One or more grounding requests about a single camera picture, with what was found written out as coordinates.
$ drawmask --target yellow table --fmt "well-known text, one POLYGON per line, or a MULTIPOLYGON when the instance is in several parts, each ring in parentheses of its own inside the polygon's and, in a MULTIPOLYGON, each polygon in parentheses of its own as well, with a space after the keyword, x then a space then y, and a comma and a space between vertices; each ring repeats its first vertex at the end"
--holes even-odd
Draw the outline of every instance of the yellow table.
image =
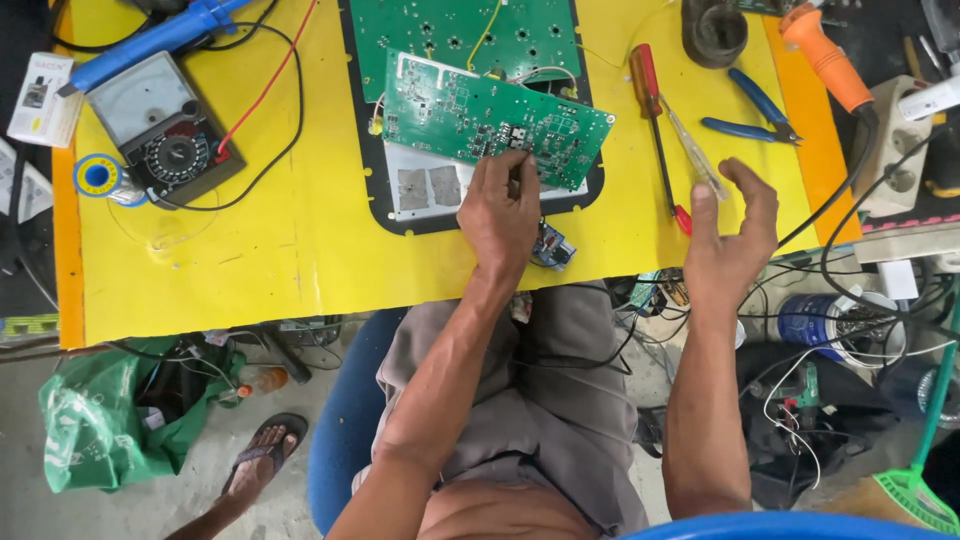
MULTIPOLYGON (((72 5, 73 38, 105 42, 135 28, 142 15, 113 3, 72 5)), ((724 70, 694 64, 681 45, 680 7, 651 2, 578 2, 577 32, 595 54, 587 69, 595 106, 617 114, 603 147, 606 184, 585 209, 551 216, 579 252, 562 273, 530 266, 521 288, 627 275, 681 265, 687 240, 664 210, 649 125, 639 117, 629 68, 617 68, 630 36, 654 51, 660 89, 714 162, 737 156, 780 194, 778 233, 810 215, 844 177, 844 163, 823 86, 799 54, 786 54, 777 19, 748 16, 750 39, 736 66, 773 98, 804 147, 770 144, 702 128, 717 115, 763 125, 759 111, 724 70)), ((266 1, 234 14, 253 20, 266 1)), ((305 2, 280 2, 268 23, 292 35, 305 2)), ((195 79, 223 124, 232 125, 253 102, 287 45, 266 32, 219 53, 188 58, 195 79)), ((357 146, 347 64, 337 5, 322 0, 300 39, 306 92, 299 144, 239 205, 216 213, 175 212, 150 206, 123 209, 106 200, 78 198, 70 172, 75 157, 116 155, 89 109, 75 149, 55 153, 55 234, 62 344, 79 347, 131 335, 163 335, 224 328, 283 317, 348 313, 417 304, 460 295, 474 264, 459 232, 399 236, 373 220, 357 146)), ((287 144, 297 124, 292 63, 235 137, 247 169, 197 201, 233 199, 287 144)), ((683 147, 663 123, 675 197, 688 204, 689 170, 683 147)), ((849 195, 784 249, 821 245, 850 208, 849 195)), ((743 214, 739 194, 721 207, 721 229, 733 233, 743 214)), ((859 237, 854 225, 840 240, 859 237)))

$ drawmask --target red screwdriver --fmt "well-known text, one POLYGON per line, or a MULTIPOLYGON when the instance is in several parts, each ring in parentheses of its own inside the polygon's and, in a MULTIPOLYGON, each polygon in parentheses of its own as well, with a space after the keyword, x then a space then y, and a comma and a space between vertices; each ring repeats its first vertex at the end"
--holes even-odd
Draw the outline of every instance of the red screwdriver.
POLYGON ((657 143, 657 158, 660 161, 660 173, 663 176, 663 188, 666 190, 666 204, 670 215, 677 221, 680 230, 687 236, 693 231, 693 220, 684 207, 673 202, 673 190, 670 189, 670 175, 666 170, 666 157, 663 154, 663 141, 660 140, 660 126, 657 117, 663 114, 660 106, 660 88, 657 86, 657 72, 654 70, 654 56, 650 45, 642 43, 630 53, 630 73, 634 79, 634 92, 640 108, 646 112, 654 127, 654 140, 657 143))

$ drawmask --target green bag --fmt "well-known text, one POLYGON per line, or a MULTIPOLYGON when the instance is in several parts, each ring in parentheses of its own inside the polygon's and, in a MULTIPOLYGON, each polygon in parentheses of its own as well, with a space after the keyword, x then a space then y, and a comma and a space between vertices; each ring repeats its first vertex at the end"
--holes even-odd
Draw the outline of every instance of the green bag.
MULTIPOLYGON (((128 345, 145 353, 166 353, 177 336, 138 339, 128 345)), ((246 362, 230 353, 223 371, 229 377, 246 362)), ((211 378, 203 396, 177 421, 150 430, 134 404, 138 384, 158 360, 120 351, 77 357, 40 388, 40 410, 47 431, 43 470, 54 493, 120 486, 176 475, 186 453, 204 429, 207 406, 230 389, 222 377, 211 378)), ((239 400, 220 403, 227 408, 239 400)))

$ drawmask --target green broom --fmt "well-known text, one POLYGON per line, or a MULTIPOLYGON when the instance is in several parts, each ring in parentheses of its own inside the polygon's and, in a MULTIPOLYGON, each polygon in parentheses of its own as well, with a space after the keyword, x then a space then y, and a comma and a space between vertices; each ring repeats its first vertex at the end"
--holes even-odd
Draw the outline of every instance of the green broom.
MULTIPOLYGON (((960 330, 960 300, 953 304, 950 330, 960 330)), ((947 345, 944 349, 944 358, 937 372, 937 384, 926 406, 924 437, 920 441, 917 454, 910 463, 910 468, 891 469, 874 475, 874 479, 883 491, 905 512, 924 525, 948 534, 960 534, 960 521, 957 520, 956 513, 927 487, 924 482, 924 464, 926 456, 930 453, 930 447, 933 446, 933 436, 937 431, 940 413, 944 409, 956 353, 956 342, 947 345)))

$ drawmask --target pliers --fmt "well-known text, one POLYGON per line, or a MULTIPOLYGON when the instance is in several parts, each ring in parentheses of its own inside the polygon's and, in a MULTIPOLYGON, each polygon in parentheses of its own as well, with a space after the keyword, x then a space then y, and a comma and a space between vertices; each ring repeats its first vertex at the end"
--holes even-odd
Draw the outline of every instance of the pliers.
POLYGON ((735 67, 731 67, 730 70, 727 71, 727 75, 740 86, 744 93, 747 94, 747 97, 750 98, 750 101, 754 102, 756 108, 763 113, 767 121, 773 124, 774 131, 769 132, 757 126, 734 124, 726 120, 709 117, 700 121, 704 126, 722 134, 765 140, 767 142, 785 142, 800 146, 799 143, 803 139, 797 136, 797 132, 793 131, 793 128, 790 127, 790 121, 787 120, 786 115, 780 112, 780 109, 777 109, 777 106, 771 101, 770 96, 761 90, 753 79, 747 77, 744 72, 735 67))

